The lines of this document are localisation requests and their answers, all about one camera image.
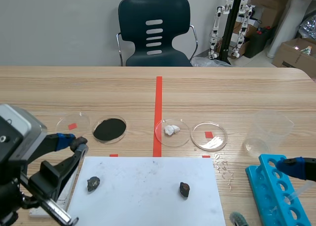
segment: black pole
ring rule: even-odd
[[[229,61],[227,59],[228,48],[229,48],[229,44],[230,44],[231,39],[232,39],[235,22],[236,22],[236,19],[238,16],[240,2],[241,2],[241,0],[234,0],[233,7],[232,7],[230,13],[228,14],[227,23],[226,23],[225,32],[224,32],[223,41],[222,41],[222,46],[221,46],[221,50],[220,50],[219,56],[218,56],[219,60],[222,60],[226,63],[229,63]]]

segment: white robot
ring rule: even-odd
[[[221,17],[221,14],[230,13],[233,3],[234,3],[234,0],[225,0],[225,6],[219,6],[216,9],[214,25],[210,33],[211,39],[210,39],[210,47],[209,47],[209,52],[208,52],[209,59],[215,59],[218,56],[216,53],[216,48],[217,48],[216,46],[220,40],[220,38],[218,37],[220,17]],[[253,6],[248,4],[248,0],[241,0],[238,15],[243,15],[243,20],[241,23],[241,29],[238,33],[237,45],[234,47],[233,52],[232,52],[232,55],[237,58],[239,57],[239,50],[243,44],[244,36],[247,33],[248,20],[252,14],[252,8]]]

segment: glass beaker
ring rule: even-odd
[[[255,157],[262,153],[272,153],[293,127],[294,123],[281,113],[272,110],[259,111],[255,114],[243,145]]]

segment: petri dish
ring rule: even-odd
[[[103,116],[93,125],[92,134],[100,143],[118,142],[126,134],[126,121],[117,115]]]
[[[227,143],[227,133],[223,127],[204,121],[193,127],[191,132],[192,142],[205,151],[218,151]]]
[[[86,134],[90,129],[90,118],[79,112],[67,115],[56,125],[56,132],[74,134],[77,138]]]
[[[180,128],[180,131],[172,135],[165,133],[164,129],[167,126],[177,126]],[[186,144],[190,139],[190,129],[187,124],[182,120],[168,119],[161,120],[155,126],[155,135],[157,139],[166,146],[169,147],[179,147]]]

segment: gray wall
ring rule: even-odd
[[[120,1],[0,0],[0,65],[119,65]],[[224,0],[189,2],[200,53],[208,49],[215,8]],[[190,57],[195,49],[192,31],[176,37],[173,45]],[[122,47],[126,59],[134,46],[123,42]]]

